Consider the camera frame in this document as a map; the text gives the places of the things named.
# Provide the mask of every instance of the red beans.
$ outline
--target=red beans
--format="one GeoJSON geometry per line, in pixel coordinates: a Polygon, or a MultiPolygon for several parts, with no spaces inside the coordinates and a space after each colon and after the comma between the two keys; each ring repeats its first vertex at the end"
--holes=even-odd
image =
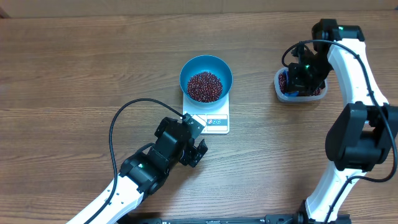
{"type": "Polygon", "coordinates": [[[187,92],[196,101],[210,103],[220,98],[223,84],[216,75],[210,72],[201,72],[189,79],[187,92]]]}
{"type": "Polygon", "coordinates": [[[286,92],[286,76],[285,76],[283,73],[281,73],[281,74],[279,74],[279,76],[278,76],[278,80],[279,80],[279,88],[280,88],[280,91],[281,91],[283,94],[285,94],[285,92],[286,92]]]}
{"type": "MultiPolygon", "coordinates": [[[[278,76],[278,80],[279,80],[279,88],[280,91],[285,94],[286,92],[286,76],[281,73],[278,76]]],[[[317,88],[312,94],[308,95],[308,93],[306,93],[305,95],[302,95],[301,93],[299,93],[298,96],[318,96],[321,95],[322,93],[322,89],[321,88],[317,88]]]]}

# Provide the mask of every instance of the wood grain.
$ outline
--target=wood grain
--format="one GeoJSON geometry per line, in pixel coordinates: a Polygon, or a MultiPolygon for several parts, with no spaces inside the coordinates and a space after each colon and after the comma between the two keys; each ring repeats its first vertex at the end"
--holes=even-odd
{"type": "Polygon", "coordinates": [[[393,10],[397,0],[1,0],[11,18],[393,10]]]}
{"type": "MultiPolygon", "coordinates": [[[[273,78],[292,44],[320,18],[362,27],[375,79],[398,105],[398,14],[275,12],[0,20],[0,223],[65,223],[112,178],[108,129],[140,97],[182,109],[180,69],[212,54],[231,67],[231,132],[206,135],[198,167],[178,165],[135,213],[162,218],[292,213],[326,167],[326,132],[343,109],[334,73],[326,97],[287,105],[273,78]]],[[[118,164],[173,114],[138,103],[114,130],[118,164]]],[[[369,173],[387,175],[387,161],[369,173]]],[[[341,211],[355,223],[396,223],[398,180],[359,182],[341,211]]]]}

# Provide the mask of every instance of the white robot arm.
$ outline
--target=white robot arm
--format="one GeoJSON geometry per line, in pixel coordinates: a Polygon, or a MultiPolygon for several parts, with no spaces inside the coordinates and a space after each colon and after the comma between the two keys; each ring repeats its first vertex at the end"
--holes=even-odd
{"type": "MultiPolygon", "coordinates": [[[[337,42],[353,50],[361,57],[368,72],[369,81],[377,103],[379,103],[379,105],[388,103],[386,97],[383,96],[374,81],[372,71],[366,58],[365,43],[359,39],[343,39],[337,42]]],[[[328,61],[336,72],[344,106],[348,103],[356,102],[362,102],[364,105],[372,106],[373,102],[369,97],[361,66],[353,55],[337,45],[331,45],[328,52],[328,61]]],[[[340,171],[336,168],[335,163],[330,161],[314,193],[305,201],[308,217],[318,222],[323,222],[330,205],[333,203],[347,178],[365,174],[366,172],[359,169],[344,169],[340,171]]],[[[358,180],[353,180],[352,184],[348,184],[344,193],[340,196],[338,203],[335,205],[330,215],[329,222],[337,219],[337,213],[341,204],[357,181],[358,180]]]]}
{"type": "Polygon", "coordinates": [[[277,224],[278,220],[289,217],[291,222],[286,224],[351,223],[349,216],[339,218],[341,204],[359,178],[366,178],[364,176],[374,165],[385,161],[394,141],[389,134],[395,138],[398,132],[398,109],[388,105],[374,80],[361,29],[358,26],[339,26],[334,19],[321,19],[312,28],[312,37],[313,40],[295,44],[282,57],[291,80],[287,91],[313,92],[322,85],[329,71],[335,70],[345,108],[326,136],[325,150],[330,161],[315,191],[294,216],[267,215],[267,224],[277,224]],[[316,55],[308,48],[304,50],[307,43],[314,44],[316,55]],[[291,49],[299,63],[286,65],[284,57],[291,49]],[[383,110],[386,122],[374,103],[383,110]],[[387,122],[391,127],[390,133],[386,128],[387,122]],[[374,127],[373,132],[363,131],[366,123],[374,127]]]}
{"type": "Polygon", "coordinates": [[[96,199],[68,223],[116,223],[134,210],[148,195],[154,194],[163,186],[176,163],[195,167],[207,152],[204,139],[198,147],[194,146],[195,139],[205,125],[204,120],[197,115],[185,114],[182,123],[176,119],[164,118],[155,132],[155,136],[158,137],[156,143],[143,146],[123,162],[117,175],[114,194],[111,194],[114,185],[112,180],[96,199]],[[143,151],[147,148],[150,148],[149,152],[144,154],[143,151]],[[110,197],[107,206],[96,217],[93,216],[110,197]]]}
{"type": "MultiPolygon", "coordinates": [[[[82,224],[86,222],[108,199],[111,194],[112,186],[113,180],[96,199],[72,218],[68,224],[82,224]]],[[[115,191],[116,195],[112,198],[111,203],[90,223],[116,223],[123,215],[134,210],[142,202],[144,197],[144,193],[139,193],[136,190],[137,188],[138,185],[130,178],[118,175],[118,184],[115,191]]]]}

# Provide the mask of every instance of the black cable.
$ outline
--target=black cable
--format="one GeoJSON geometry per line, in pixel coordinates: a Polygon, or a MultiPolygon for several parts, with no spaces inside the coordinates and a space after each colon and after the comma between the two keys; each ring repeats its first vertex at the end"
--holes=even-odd
{"type": "MultiPolygon", "coordinates": [[[[118,112],[116,112],[116,114],[114,115],[113,119],[112,119],[112,123],[111,123],[111,127],[109,128],[109,150],[111,151],[111,160],[112,160],[112,166],[113,166],[113,175],[114,175],[114,181],[113,181],[113,187],[112,187],[112,191],[111,194],[109,195],[108,199],[105,201],[105,203],[101,206],[101,208],[98,209],[98,211],[96,213],[94,213],[94,215],[92,217],[90,217],[85,224],[89,224],[91,221],[93,221],[103,210],[104,208],[110,203],[114,192],[116,191],[116,185],[118,184],[118,168],[116,167],[116,160],[114,158],[114,152],[113,152],[113,144],[112,144],[112,133],[113,133],[113,126],[116,122],[116,119],[118,118],[119,114],[122,112],[122,110],[124,110],[126,107],[128,107],[129,105],[136,103],[136,102],[140,102],[140,101],[150,101],[150,102],[154,102],[157,104],[160,104],[164,107],[166,107],[167,109],[169,109],[170,111],[173,111],[175,114],[179,115],[180,117],[182,117],[183,119],[185,118],[185,115],[182,115],[181,113],[179,113],[178,111],[176,111],[175,109],[171,108],[170,106],[166,105],[165,103],[162,103],[158,100],[154,100],[151,98],[141,98],[141,99],[136,99],[136,100],[132,100],[128,103],[126,103],[125,105],[123,105],[118,112]]],[[[139,151],[143,151],[145,149],[147,149],[148,147],[150,147],[150,145],[153,143],[149,143],[146,144],[145,146],[141,147],[139,149],[139,151]]]]}
{"type": "Polygon", "coordinates": [[[376,183],[387,182],[388,180],[391,180],[391,179],[392,179],[392,177],[394,176],[394,174],[395,174],[396,171],[397,171],[398,158],[397,158],[397,146],[396,146],[396,142],[395,142],[394,137],[393,137],[393,135],[392,135],[392,131],[391,131],[391,128],[390,128],[390,126],[389,126],[388,120],[387,120],[387,118],[386,118],[386,116],[384,115],[384,113],[383,113],[381,107],[379,106],[379,104],[377,103],[377,101],[376,101],[376,99],[375,99],[375,97],[374,97],[374,92],[372,91],[372,88],[371,88],[371,83],[370,83],[370,81],[369,81],[369,76],[368,76],[368,73],[367,73],[367,71],[366,71],[365,64],[363,63],[363,61],[361,60],[361,58],[360,58],[360,56],[359,56],[358,54],[356,54],[353,50],[349,49],[348,47],[346,47],[346,46],[344,46],[344,45],[342,45],[342,44],[339,44],[339,43],[337,43],[337,42],[334,42],[334,41],[330,41],[330,40],[305,40],[305,41],[301,41],[301,42],[299,42],[299,43],[297,43],[297,44],[295,44],[295,45],[289,47],[289,49],[287,49],[287,50],[285,51],[285,53],[284,53],[283,56],[282,56],[282,64],[283,64],[285,67],[288,67],[288,65],[285,64],[285,56],[286,56],[287,53],[290,52],[293,48],[295,48],[295,47],[297,47],[297,46],[299,46],[299,45],[302,45],[302,44],[308,44],[308,43],[314,43],[314,42],[323,42],[323,43],[328,43],[328,44],[337,45],[337,46],[341,47],[342,49],[346,50],[347,52],[349,52],[350,54],[352,54],[352,55],[355,57],[355,59],[359,62],[360,66],[361,66],[361,68],[362,68],[362,71],[363,71],[363,75],[364,75],[364,77],[365,77],[366,86],[367,86],[368,92],[369,92],[368,95],[369,95],[369,97],[371,98],[373,104],[375,105],[375,107],[377,108],[377,110],[378,110],[379,113],[380,113],[381,119],[382,119],[382,121],[383,121],[383,123],[384,123],[384,126],[385,126],[386,130],[387,130],[387,134],[389,135],[389,139],[390,139],[391,146],[392,146],[392,155],[393,155],[393,157],[394,157],[394,158],[393,158],[393,165],[392,165],[391,172],[390,172],[390,174],[389,174],[387,177],[385,177],[385,178],[382,178],[382,179],[373,179],[373,178],[363,177],[363,176],[352,176],[352,177],[348,178],[348,179],[346,180],[346,182],[343,184],[343,186],[341,187],[340,191],[338,192],[338,194],[337,194],[336,198],[334,199],[332,205],[330,205],[328,214],[327,214],[327,216],[326,216],[326,218],[325,218],[325,221],[323,222],[324,224],[327,224],[327,223],[328,223],[328,220],[329,220],[329,218],[330,218],[330,215],[331,215],[331,213],[332,213],[332,211],[333,211],[333,208],[334,208],[335,205],[337,204],[337,201],[339,200],[339,198],[340,198],[341,195],[343,194],[343,192],[344,192],[345,188],[347,187],[347,185],[348,185],[349,183],[351,183],[352,180],[354,180],[354,179],[361,179],[361,180],[367,180],[367,181],[376,182],[376,183]]]}

